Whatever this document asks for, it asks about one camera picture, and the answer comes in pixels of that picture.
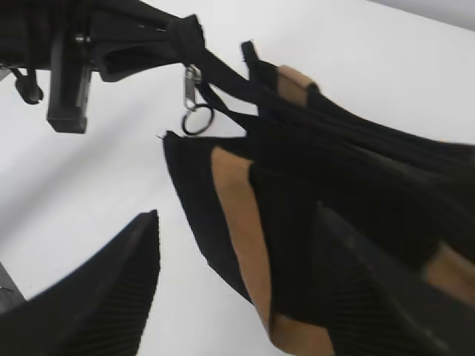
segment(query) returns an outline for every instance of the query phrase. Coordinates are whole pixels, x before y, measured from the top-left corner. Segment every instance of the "black fabric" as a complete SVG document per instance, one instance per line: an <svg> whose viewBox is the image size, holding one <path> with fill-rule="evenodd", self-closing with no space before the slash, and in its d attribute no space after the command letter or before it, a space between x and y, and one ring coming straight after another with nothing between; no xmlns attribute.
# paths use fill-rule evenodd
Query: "black fabric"
<svg viewBox="0 0 475 356"><path fill-rule="evenodd" d="M394 356L473 354L473 308L423 283L322 204L315 224L321 287L332 294L328 325L339 341L337 355L368 349Z"/></svg>
<svg viewBox="0 0 475 356"><path fill-rule="evenodd" d="M214 192L211 171L213 143L230 151L242 139L181 139L168 133L164 139L168 172L177 189L197 244L208 264L235 291L250 301L240 276L238 259L231 244L228 225Z"/></svg>
<svg viewBox="0 0 475 356"><path fill-rule="evenodd" d="M152 211L69 277L2 315L1 354L135 356L159 270L158 219Z"/></svg>
<svg viewBox="0 0 475 356"><path fill-rule="evenodd" d="M209 265L249 300L214 191L211 153L221 147L253 161L249 181L269 253L273 312L327 327L338 356L450 355L440 340L458 340L473 353L467 334L472 314L461 313L468 307L422 277L441 243L475 263L473 147L368 122L331 102L317 85L307 88L307 108L287 102L277 93L276 66L261 61L247 42L242 49L249 81L239 76L205 48L195 16L173 22L169 33L181 61L201 70L198 88L205 101L246 130L239 139L169 133L164 140L171 178ZM212 85L256 104L259 115L229 110ZM370 260L353 249L346 230L321 220L316 202L367 241L361 253L370 251ZM329 226L315 233L315 221ZM375 277L369 263L385 274ZM409 306L404 288L418 303L436 300L427 303L436 316L424 318ZM427 306L422 309L428 313ZM442 326L449 314L460 326ZM441 339L409 325L412 317Z"/></svg>

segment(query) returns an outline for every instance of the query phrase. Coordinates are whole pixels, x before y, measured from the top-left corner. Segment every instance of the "metal ring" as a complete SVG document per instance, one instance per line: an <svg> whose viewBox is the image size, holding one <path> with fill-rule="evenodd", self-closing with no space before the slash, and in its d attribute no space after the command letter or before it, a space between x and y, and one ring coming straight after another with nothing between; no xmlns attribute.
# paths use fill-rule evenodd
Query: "metal ring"
<svg viewBox="0 0 475 356"><path fill-rule="evenodd" d="M208 123L206 124L206 126L198 131L195 131L195 132L191 132L189 131L187 128L186 128L186 124L188 123L188 119L190 118L191 114L192 113L195 113L198 109L201 109L201 108L205 108L205 109L208 109L209 112L211 113L210 117L209 117L209 120L208 120ZM191 110L189 110L185 116L183 117L183 120L181 122L181 129L183 130L183 132L185 133L186 136L197 136L197 135L201 135L203 132L205 132L206 130L208 130L211 125L213 125L213 122L214 122L214 116L215 116L215 112L214 112L214 108L212 108L210 105L208 104L199 104L199 105L195 105Z"/></svg>

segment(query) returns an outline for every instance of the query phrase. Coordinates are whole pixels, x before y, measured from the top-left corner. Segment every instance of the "tan fabric panel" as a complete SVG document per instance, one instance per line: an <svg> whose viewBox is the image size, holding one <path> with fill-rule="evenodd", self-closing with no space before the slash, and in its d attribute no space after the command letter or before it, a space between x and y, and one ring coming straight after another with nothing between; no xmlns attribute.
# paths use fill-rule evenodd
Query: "tan fabric panel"
<svg viewBox="0 0 475 356"><path fill-rule="evenodd" d="M295 69L283 65L278 71L278 93L299 106L307 106L307 88L314 81Z"/></svg>
<svg viewBox="0 0 475 356"><path fill-rule="evenodd" d="M214 188L226 216L249 296L270 340L279 349L297 356L331 356L334 354L333 345L326 329L270 314L272 279L269 255L257 200L249 184L251 164L252 161L221 148L212 152Z"/></svg>
<svg viewBox="0 0 475 356"><path fill-rule="evenodd" d="M272 287L261 218L248 181L252 162L215 148L212 152L214 189L219 197L236 252L240 272L259 315L269 331Z"/></svg>
<svg viewBox="0 0 475 356"><path fill-rule="evenodd" d="M475 308L475 265L446 244L427 265L427 281Z"/></svg>

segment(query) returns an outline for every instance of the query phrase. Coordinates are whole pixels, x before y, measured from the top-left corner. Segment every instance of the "metal zipper pull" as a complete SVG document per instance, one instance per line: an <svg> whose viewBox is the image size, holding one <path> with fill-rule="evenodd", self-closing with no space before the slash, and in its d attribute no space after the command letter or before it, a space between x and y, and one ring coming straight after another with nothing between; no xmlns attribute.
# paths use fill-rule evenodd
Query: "metal zipper pull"
<svg viewBox="0 0 475 356"><path fill-rule="evenodd" d="M197 105L196 85L200 84L203 77L201 71L194 65L189 65L185 70L185 108L193 111Z"/></svg>
<svg viewBox="0 0 475 356"><path fill-rule="evenodd" d="M203 103L203 104L197 103L196 86L200 84L202 81L203 81L203 76L201 74L201 70L196 68L196 66L194 65L189 65L188 67L186 67L185 96L184 96L186 114L182 118L181 127L183 130L183 133L185 133L185 135L187 136L197 136L204 133L206 130L209 129L209 127L212 125L214 121L214 115L215 115L214 108L206 103ZM197 112L199 109L209 110L210 115L208 118L208 123L200 130L190 131L188 129L189 118L193 113Z"/></svg>

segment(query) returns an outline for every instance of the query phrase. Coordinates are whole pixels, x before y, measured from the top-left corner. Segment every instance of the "bag handle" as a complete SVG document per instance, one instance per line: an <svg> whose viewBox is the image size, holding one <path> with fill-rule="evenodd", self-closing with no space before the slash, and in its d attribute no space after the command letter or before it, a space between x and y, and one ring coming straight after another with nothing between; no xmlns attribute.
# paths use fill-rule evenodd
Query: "bag handle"
<svg viewBox="0 0 475 356"><path fill-rule="evenodd" d="M416 167L443 172L461 164L452 157L434 156L431 150L424 149L421 145L410 140L401 138L396 142L388 142L386 136L362 125L349 124L335 120L325 113L298 107L279 98L270 89L259 85L256 81L248 81L206 49L203 29L196 15L172 21L168 26L167 34L180 62L185 66L193 64L201 70L204 80L201 85L198 85L198 89L203 98L245 129L254 125L255 120L252 122L250 116L229 110L209 87L209 84L215 85L244 102L279 112L281 114L279 117L284 119L286 124L297 125L297 129L304 127L305 131L311 130L319 133L323 131L335 138L356 143L358 146L372 151L376 150L389 158L398 159ZM285 120L286 117L292 118L292 120Z"/></svg>

